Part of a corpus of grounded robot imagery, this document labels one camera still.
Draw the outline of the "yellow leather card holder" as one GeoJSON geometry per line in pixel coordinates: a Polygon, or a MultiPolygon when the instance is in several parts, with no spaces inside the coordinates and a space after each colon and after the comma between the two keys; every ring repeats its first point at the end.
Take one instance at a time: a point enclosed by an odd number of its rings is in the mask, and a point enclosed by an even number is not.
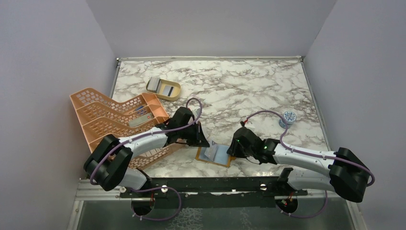
{"type": "Polygon", "coordinates": [[[210,140],[209,147],[199,147],[195,159],[198,161],[222,166],[230,167],[232,157],[227,153],[229,146],[217,144],[210,140]]]}

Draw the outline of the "stack of grey cards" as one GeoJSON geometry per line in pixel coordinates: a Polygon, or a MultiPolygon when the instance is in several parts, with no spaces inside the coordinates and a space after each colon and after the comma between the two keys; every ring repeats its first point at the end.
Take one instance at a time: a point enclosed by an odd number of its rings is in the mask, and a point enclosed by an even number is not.
{"type": "Polygon", "coordinates": [[[161,87],[161,79],[159,77],[151,77],[147,83],[146,90],[148,92],[158,93],[161,87]]]}

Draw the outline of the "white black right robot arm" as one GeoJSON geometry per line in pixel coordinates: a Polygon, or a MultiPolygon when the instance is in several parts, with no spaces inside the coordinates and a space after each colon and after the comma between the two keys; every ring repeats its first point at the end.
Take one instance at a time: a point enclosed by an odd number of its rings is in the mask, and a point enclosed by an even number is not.
{"type": "Polygon", "coordinates": [[[340,147],[338,151],[298,148],[272,138],[261,139],[246,127],[234,133],[227,153],[236,158],[253,157],[260,163],[296,166],[296,170],[276,182],[282,195],[301,189],[327,190],[360,203],[372,180],[369,168],[347,148],[340,147]]]}

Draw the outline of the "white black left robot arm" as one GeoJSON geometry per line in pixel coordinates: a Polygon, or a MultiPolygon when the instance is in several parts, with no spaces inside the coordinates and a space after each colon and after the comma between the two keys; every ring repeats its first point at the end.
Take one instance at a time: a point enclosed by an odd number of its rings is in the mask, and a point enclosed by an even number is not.
{"type": "Polygon", "coordinates": [[[117,186],[131,187],[143,197],[150,192],[147,175],[139,169],[129,168],[130,161],[150,150],[185,141],[191,147],[209,147],[202,125],[192,111],[181,106],[172,118],[140,134],[117,138],[112,134],[103,137],[93,153],[85,161],[83,169],[93,185],[105,191],[117,186]]]}

